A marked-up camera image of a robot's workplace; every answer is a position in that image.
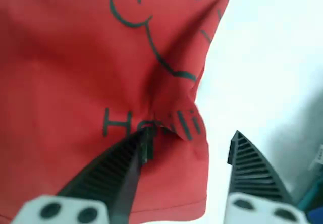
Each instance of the white background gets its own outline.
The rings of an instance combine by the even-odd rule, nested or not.
[[[289,190],[308,168],[323,142],[322,26],[323,0],[230,0],[196,101],[210,149],[206,214],[186,223],[223,222],[236,130]]]

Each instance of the red cloth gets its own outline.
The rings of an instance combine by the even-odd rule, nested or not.
[[[194,100],[227,3],[0,0],[0,223],[149,124],[154,160],[130,222],[201,217],[208,147]]]

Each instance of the red fabric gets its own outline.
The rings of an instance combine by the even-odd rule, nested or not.
[[[130,222],[201,217],[208,147],[194,100],[227,3],[0,0],[0,223],[147,124],[154,160]]]

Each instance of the cartoon face print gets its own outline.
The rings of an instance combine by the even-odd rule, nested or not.
[[[226,2],[110,0],[110,10],[125,26],[145,28],[146,43],[171,75],[195,81]]]

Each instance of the blue object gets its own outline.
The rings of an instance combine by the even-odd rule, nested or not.
[[[310,204],[312,199],[315,197],[319,190],[319,186],[323,183],[323,177],[320,177],[316,180],[310,190],[306,193],[303,199],[298,203],[297,207],[300,210],[305,210],[307,206]]]
[[[312,224],[323,223],[323,207],[310,211],[308,213],[308,219]]]

